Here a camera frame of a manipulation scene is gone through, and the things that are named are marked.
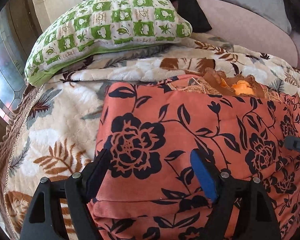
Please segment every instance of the pink surface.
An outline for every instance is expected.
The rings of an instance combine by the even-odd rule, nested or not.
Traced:
[[[271,54],[298,66],[298,53],[292,39],[263,17],[220,0],[197,0],[212,30],[208,33],[247,49]]]

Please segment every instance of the red fabric with black flowers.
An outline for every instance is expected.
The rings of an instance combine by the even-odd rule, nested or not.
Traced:
[[[104,239],[195,240],[211,205],[190,165],[198,148],[233,177],[258,176],[272,199],[282,239],[300,225],[300,154],[283,147],[300,137],[298,96],[281,102],[173,91],[174,77],[151,86],[115,83],[105,99],[97,151],[113,159],[88,204]],[[240,202],[225,237],[231,238]]]

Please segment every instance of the metal screw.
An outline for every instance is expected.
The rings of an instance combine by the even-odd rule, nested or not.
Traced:
[[[74,174],[72,174],[72,178],[74,178],[74,179],[78,179],[78,178],[80,178],[80,176],[81,176],[80,172],[75,172]]]
[[[227,173],[227,172],[225,172],[225,171],[221,172],[220,175],[221,175],[221,177],[223,177],[223,178],[225,178],[225,179],[226,179],[226,178],[229,178],[229,176],[230,176],[229,173]]]
[[[47,177],[42,177],[41,179],[40,179],[40,182],[41,183],[46,183],[48,181],[48,178]]]
[[[253,181],[255,183],[260,183],[261,182],[261,180],[258,177],[253,177]]]

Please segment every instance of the beige fleece blanket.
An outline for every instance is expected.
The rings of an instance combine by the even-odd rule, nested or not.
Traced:
[[[203,59],[213,59],[215,63]],[[24,216],[40,178],[52,181],[81,171],[94,158],[96,135],[106,88],[115,81],[153,82],[206,67],[228,77],[252,74],[258,83],[300,96],[300,74],[284,60],[236,46],[208,34],[193,34],[180,45],[163,45],[95,55],[55,75],[29,104],[14,142],[3,191],[12,228],[18,239]],[[70,239],[76,239],[66,202],[62,211]]]

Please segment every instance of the brown ruffled bedspread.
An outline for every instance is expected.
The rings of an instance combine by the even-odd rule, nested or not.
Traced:
[[[19,135],[22,123],[27,117],[31,102],[35,99],[38,91],[39,88],[31,85],[26,87],[20,105],[13,111],[14,116],[11,120],[9,120],[6,135],[2,138],[3,142],[0,143],[0,214],[5,224],[5,229],[10,236],[13,236],[14,234],[13,229],[10,226],[11,223],[9,222],[9,217],[7,216],[5,199],[3,196],[6,184],[6,174],[13,146]]]

